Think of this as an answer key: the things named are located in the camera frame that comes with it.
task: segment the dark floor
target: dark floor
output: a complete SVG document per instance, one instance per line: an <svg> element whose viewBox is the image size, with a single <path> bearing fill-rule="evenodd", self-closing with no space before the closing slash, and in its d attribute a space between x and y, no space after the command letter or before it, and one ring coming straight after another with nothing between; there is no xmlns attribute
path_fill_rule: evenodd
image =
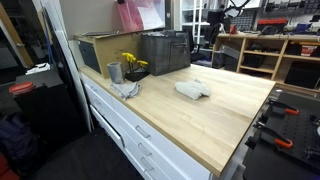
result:
<svg viewBox="0 0 320 180"><path fill-rule="evenodd" d="M101 128L52 154L32 180L143 179Z"/></svg>

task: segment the butcher block countertop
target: butcher block countertop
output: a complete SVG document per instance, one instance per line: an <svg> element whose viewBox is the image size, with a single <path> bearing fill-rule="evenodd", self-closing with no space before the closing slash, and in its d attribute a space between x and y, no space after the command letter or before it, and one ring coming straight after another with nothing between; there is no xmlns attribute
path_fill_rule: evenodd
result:
<svg viewBox="0 0 320 180"><path fill-rule="evenodd" d="M166 138L220 177L275 82L191 65L139 83L140 94L126 101L111 89L111 79L89 68L80 71L121 101ZM200 79L210 97L192 100L175 89L178 81Z"/></svg>

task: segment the white towel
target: white towel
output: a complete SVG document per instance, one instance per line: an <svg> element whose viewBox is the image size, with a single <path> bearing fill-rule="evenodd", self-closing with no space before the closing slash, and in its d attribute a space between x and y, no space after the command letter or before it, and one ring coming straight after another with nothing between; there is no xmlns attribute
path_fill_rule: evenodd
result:
<svg viewBox="0 0 320 180"><path fill-rule="evenodd" d="M127 84L111 84L113 89L125 101L127 98L135 97L141 89L141 85L137 82Z"/></svg>
<svg viewBox="0 0 320 180"><path fill-rule="evenodd" d="M201 96L210 96L210 90L199 80L195 79L190 82L176 82L177 91L190 97L193 100L199 99Z"/></svg>

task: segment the red tool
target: red tool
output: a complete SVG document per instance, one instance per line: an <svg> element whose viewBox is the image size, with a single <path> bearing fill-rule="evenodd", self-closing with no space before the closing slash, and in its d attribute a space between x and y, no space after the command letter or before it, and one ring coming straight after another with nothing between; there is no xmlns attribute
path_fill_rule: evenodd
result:
<svg viewBox="0 0 320 180"><path fill-rule="evenodd" d="M275 99L269 99L268 104L272 107L283 108L288 114L297 115L299 114L299 109L289 106L283 102L276 101Z"/></svg>
<svg viewBox="0 0 320 180"><path fill-rule="evenodd" d="M292 146L293 146L292 140L282 137L274 130L266 127L264 123L258 121L256 124L253 125L253 127L260 129L262 132L274 137L276 145L283 147L283 148L287 148L287 149L292 148Z"/></svg>

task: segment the workbench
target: workbench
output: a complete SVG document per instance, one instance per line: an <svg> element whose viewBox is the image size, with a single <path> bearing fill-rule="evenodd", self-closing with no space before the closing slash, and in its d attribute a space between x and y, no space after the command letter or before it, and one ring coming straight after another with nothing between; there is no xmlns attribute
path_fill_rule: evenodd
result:
<svg viewBox="0 0 320 180"><path fill-rule="evenodd" d="M110 89L110 78L87 67L80 72L93 114L146 179L226 177L226 167L275 85L270 80L191 65L147 76L139 82L139 95L123 101ZM175 82L195 78L210 89L210 97L195 101L175 90ZM142 165L130 143L143 152Z"/></svg>

